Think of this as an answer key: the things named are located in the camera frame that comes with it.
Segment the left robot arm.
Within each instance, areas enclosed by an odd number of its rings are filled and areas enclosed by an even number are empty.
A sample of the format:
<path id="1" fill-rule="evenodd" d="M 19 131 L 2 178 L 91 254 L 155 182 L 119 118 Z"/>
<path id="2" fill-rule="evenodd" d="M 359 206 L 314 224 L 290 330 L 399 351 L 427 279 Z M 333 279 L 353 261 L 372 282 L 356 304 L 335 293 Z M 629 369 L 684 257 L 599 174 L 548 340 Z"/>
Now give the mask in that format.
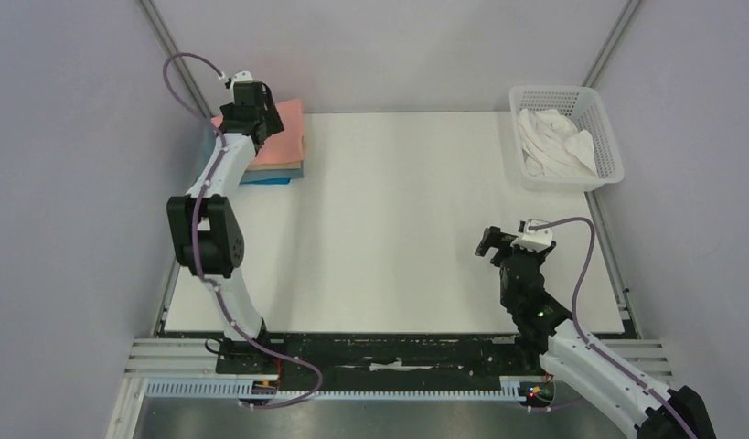
<path id="1" fill-rule="evenodd" d="M 167 201 L 166 211 L 178 263 L 213 295 L 224 322 L 222 354 L 238 354 L 249 372 L 262 373 L 284 354 L 266 341 L 265 320 L 244 281 L 245 242 L 229 193 L 265 140 L 284 126 L 265 83 L 230 80 L 228 86 L 233 101 L 222 108 L 209 160 L 185 195 Z"/>

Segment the pink t shirt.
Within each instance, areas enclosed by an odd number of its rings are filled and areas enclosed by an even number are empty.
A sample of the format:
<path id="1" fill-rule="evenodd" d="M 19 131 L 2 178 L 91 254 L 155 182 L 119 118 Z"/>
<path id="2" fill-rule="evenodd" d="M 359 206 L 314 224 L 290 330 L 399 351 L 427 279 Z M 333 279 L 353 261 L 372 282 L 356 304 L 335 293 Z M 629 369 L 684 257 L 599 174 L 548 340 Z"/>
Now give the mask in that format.
<path id="1" fill-rule="evenodd" d="M 251 164 L 281 164 L 305 158 L 304 105 L 300 99 L 276 104 L 284 130 L 270 136 Z"/>

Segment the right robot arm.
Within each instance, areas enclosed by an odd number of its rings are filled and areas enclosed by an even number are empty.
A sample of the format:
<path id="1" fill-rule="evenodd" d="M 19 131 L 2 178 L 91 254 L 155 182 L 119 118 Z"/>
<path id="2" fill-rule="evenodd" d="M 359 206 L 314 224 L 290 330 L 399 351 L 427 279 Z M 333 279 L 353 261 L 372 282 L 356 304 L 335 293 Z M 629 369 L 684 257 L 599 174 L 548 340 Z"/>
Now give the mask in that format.
<path id="1" fill-rule="evenodd" d="M 494 252 L 500 303 L 519 332 L 517 366 L 567 383 L 628 438 L 715 437 L 694 389 L 675 390 L 635 367 L 581 328 L 576 297 L 565 307 L 547 291 L 541 266 L 556 246 L 553 226 L 529 219 L 514 234 L 489 226 L 475 250 L 479 257 Z"/>

